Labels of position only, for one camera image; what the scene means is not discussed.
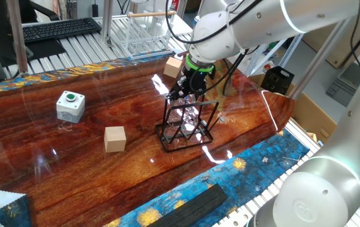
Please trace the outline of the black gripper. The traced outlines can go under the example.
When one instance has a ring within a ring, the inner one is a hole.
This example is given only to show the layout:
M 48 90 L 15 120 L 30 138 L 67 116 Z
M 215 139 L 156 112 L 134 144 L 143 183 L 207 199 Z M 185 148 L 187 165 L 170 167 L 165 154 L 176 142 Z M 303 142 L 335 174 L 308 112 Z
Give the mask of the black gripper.
M 177 100 L 181 96 L 192 95 L 194 98 L 201 97 L 206 92 L 206 76 L 214 78 L 215 67 L 210 68 L 187 68 L 184 66 L 178 75 L 173 88 L 167 94 L 169 100 Z

